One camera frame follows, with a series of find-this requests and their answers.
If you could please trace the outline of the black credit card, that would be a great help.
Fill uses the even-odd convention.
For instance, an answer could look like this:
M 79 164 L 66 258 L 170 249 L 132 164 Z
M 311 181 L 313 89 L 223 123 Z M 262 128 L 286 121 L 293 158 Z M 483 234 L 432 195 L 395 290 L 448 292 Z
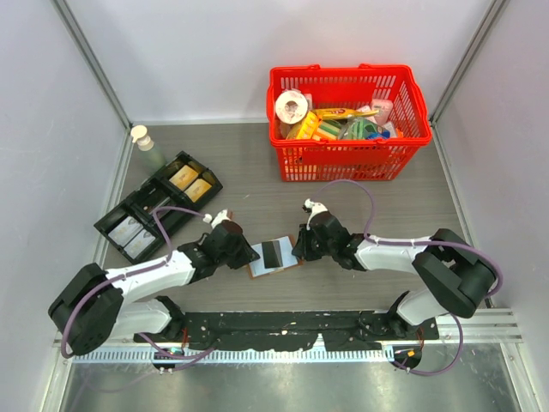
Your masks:
M 281 244 L 279 240 L 262 242 L 262 256 L 264 267 L 268 270 L 282 266 Z

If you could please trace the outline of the brown leather card holder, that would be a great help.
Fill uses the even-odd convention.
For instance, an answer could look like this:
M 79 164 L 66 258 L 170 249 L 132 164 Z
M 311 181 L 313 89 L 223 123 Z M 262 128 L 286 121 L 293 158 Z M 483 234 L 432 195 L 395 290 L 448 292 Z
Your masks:
M 252 250 L 257 253 L 259 258 L 248 264 L 250 278 L 256 280 L 302 265 L 303 261 L 293 255 L 294 246 L 295 239 L 292 235 L 252 245 Z

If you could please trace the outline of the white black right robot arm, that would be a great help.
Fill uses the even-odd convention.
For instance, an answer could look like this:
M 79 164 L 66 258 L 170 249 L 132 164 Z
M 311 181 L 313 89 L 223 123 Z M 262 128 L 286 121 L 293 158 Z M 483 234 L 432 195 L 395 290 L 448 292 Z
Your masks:
M 426 320 L 446 313 L 471 318 L 501 287 L 497 265 L 449 229 L 431 237 L 388 239 L 349 233 L 328 211 L 299 227 L 293 255 L 304 261 L 330 257 L 345 270 L 393 270 L 417 275 L 425 287 L 405 292 L 385 314 L 385 328 L 410 337 Z

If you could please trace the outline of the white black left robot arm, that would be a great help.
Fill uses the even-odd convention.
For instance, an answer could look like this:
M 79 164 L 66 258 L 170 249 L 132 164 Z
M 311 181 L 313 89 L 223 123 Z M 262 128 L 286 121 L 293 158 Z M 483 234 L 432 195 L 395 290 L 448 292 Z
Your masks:
M 161 295 L 211 276 L 226 265 L 236 270 L 259 259 L 240 225 L 224 220 L 200 240 L 170 254 L 126 268 L 82 267 L 51 304 L 48 314 L 62 333 L 62 355 L 88 354 L 106 340 L 145 333 L 157 341 L 178 340 L 184 315 Z

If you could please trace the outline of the gold card in tray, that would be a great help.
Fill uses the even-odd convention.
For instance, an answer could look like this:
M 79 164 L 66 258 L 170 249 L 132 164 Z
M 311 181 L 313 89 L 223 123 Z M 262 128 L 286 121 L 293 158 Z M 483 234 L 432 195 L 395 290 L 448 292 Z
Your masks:
M 169 182 L 184 191 L 194 182 L 197 176 L 198 172 L 194 168 L 185 165 L 169 178 Z
M 196 203 L 205 193 L 212 188 L 212 185 L 204 179 L 196 179 L 185 191 L 184 194 Z

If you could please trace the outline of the silver card in tray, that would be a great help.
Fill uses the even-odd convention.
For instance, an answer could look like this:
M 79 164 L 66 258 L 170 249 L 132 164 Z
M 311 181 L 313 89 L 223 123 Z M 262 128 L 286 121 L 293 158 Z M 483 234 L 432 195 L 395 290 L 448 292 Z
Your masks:
M 155 237 L 149 231 L 143 229 L 124 247 L 124 251 L 131 258 L 137 259 L 154 241 Z
M 127 216 L 108 233 L 108 238 L 117 245 L 126 246 L 142 229 L 137 219 Z

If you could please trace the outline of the black card organizer tray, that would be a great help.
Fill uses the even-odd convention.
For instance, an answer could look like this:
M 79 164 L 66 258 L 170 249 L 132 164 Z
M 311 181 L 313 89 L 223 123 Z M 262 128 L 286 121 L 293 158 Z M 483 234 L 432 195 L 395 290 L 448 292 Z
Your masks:
M 193 203 L 184 194 L 184 191 L 191 184 L 184 191 L 181 191 L 169 182 L 169 178 L 185 165 L 194 168 L 198 172 L 196 179 L 204 179 L 212 185 L 212 188 L 196 203 Z M 222 188 L 222 183 L 211 169 L 204 166 L 201 162 L 184 151 L 181 151 L 172 161 L 153 174 L 152 177 L 145 180 L 138 189 L 132 191 L 111 211 L 97 221 L 94 224 L 94 227 L 130 263 L 139 264 L 149 260 L 154 253 L 166 243 L 153 217 L 153 211 L 155 209 L 160 209 L 158 219 L 166 233 L 168 235 L 173 235 L 193 217 L 192 214 L 176 211 L 176 207 L 191 209 L 198 212 L 204 208 Z M 141 253 L 137 259 L 130 257 L 124 251 L 124 246 L 117 245 L 108 238 L 108 233 L 127 216 L 132 216 L 137 219 L 142 224 L 143 229 L 149 231 L 155 237 L 155 241 Z

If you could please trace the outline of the yellow green sponge pack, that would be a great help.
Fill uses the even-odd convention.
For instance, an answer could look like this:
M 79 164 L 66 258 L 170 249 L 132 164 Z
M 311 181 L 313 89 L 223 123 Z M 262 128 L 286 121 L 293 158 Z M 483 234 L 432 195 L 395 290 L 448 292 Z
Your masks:
M 343 124 L 337 120 L 321 120 L 310 127 L 305 120 L 293 125 L 287 140 L 334 141 L 339 139 Z

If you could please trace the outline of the green soap pump bottle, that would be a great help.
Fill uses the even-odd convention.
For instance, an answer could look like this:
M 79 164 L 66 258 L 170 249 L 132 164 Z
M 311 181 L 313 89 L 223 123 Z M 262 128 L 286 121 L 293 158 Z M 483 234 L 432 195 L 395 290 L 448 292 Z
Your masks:
M 139 124 L 132 127 L 130 139 L 150 175 L 155 174 L 166 165 L 166 157 L 149 135 L 148 128 L 145 125 Z

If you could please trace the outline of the green round package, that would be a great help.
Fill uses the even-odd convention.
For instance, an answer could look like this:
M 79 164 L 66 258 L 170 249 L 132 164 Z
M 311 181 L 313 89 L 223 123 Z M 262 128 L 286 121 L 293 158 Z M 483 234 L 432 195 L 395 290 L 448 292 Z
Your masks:
M 366 118 L 352 118 L 345 125 L 342 140 L 367 140 L 367 136 L 373 132 L 381 132 L 383 128 Z

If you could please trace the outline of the blue packet in basket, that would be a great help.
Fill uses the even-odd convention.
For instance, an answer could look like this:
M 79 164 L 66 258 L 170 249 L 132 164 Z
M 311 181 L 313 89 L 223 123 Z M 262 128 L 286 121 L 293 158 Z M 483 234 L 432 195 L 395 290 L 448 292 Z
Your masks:
M 367 136 L 367 140 L 374 140 L 374 139 L 389 139 L 391 138 L 391 134 L 388 130 L 382 130 L 381 132 L 373 132 L 373 133 L 370 133 L 368 136 Z

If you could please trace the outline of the red plastic shopping basket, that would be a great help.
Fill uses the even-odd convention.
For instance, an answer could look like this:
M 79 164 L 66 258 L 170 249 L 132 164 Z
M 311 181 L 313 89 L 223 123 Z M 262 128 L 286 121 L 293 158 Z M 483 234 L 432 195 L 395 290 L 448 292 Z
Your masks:
M 428 145 L 425 99 L 402 64 L 275 67 L 269 138 L 282 180 L 391 180 Z

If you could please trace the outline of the yellow snack packet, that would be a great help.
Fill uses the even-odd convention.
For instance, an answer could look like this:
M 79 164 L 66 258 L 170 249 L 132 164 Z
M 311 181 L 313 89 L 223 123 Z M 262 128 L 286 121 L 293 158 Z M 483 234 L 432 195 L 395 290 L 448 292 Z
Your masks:
M 312 111 L 321 120 L 341 120 L 353 117 L 373 117 L 378 110 L 358 111 L 348 108 L 323 108 Z

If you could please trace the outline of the pink white box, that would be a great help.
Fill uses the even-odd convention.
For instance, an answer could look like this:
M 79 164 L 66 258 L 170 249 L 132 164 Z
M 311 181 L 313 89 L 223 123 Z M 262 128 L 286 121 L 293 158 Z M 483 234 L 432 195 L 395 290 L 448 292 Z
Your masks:
M 384 125 L 389 121 L 389 115 L 391 114 L 394 107 L 392 100 L 386 99 L 373 99 L 370 104 L 372 111 L 377 111 L 377 113 L 370 117 L 370 120 L 376 124 Z

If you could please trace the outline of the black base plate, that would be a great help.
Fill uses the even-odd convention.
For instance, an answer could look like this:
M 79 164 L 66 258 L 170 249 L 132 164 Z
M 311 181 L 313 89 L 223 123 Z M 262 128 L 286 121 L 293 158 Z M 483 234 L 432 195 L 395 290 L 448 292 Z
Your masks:
M 351 351 L 386 341 L 437 340 L 439 333 L 434 318 L 406 326 L 386 312 L 187 312 L 147 337 L 194 350 L 294 352 L 311 349 L 319 337 L 328 351 Z

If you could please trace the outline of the aluminium rail frame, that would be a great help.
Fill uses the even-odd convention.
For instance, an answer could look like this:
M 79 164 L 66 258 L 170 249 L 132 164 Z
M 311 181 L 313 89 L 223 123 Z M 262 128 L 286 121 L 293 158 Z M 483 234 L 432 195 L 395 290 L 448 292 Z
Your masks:
M 322 344 L 325 352 L 365 352 L 397 347 L 419 358 L 429 342 L 520 342 L 522 334 L 505 310 L 484 309 L 470 319 L 449 314 L 418 326 L 399 324 L 391 312 L 181 312 L 170 301 L 155 301 L 118 320 L 96 318 L 75 324 L 66 352 L 75 359 L 99 354 L 108 341 L 146 343 L 157 359 L 191 359 L 252 351 L 293 354 Z

